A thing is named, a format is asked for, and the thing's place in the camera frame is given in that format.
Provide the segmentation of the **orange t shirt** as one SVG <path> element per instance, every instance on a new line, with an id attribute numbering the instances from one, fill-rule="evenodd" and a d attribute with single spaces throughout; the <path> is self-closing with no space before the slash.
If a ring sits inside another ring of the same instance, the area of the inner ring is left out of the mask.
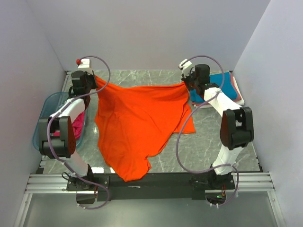
<path id="1" fill-rule="evenodd" d="M 96 77 L 98 148 L 105 163 L 124 181 L 139 180 L 151 169 L 173 133 L 195 133 L 184 83 L 119 87 Z"/>

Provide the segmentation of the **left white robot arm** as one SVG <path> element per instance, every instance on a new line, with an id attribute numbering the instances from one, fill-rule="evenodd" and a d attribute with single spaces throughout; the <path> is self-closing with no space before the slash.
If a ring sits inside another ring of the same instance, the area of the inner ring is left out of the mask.
<path id="1" fill-rule="evenodd" d="M 71 74 L 72 86 L 69 98 L 65 104 L 49 117 L 38 121 L 38 147 L 41 155 L 60 161 L 71 173 L 68 183 L 78 190 L 88 191 L 96 188 L 91 167 L 85 163 L 76 152 L 76 139 L 72 123 L 87 109 L 90 96 L 77 98 L 89 94 L 97 88 L 93 70 L 77 70 Z"/>

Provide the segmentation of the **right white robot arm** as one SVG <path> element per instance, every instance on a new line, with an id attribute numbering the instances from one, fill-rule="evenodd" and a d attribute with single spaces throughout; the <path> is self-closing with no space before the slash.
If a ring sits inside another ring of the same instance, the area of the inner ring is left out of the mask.
<path id="1" fill-rule="evenodd" d="M 232 165 L 238 155 L 254 139 L 253 116 L 249 107 L 241 107 L 232 101 L 219 86 L 210 81 L 207 64 L 194 66 L 190 61 L 179 64 L 181 80 L 189 91 L 195 91 L 204 103 L 209 104 L 222 117 L 220 128 L 221 149 L 207 173 L 210 188 L 218 189 L 229 182 Z"/>

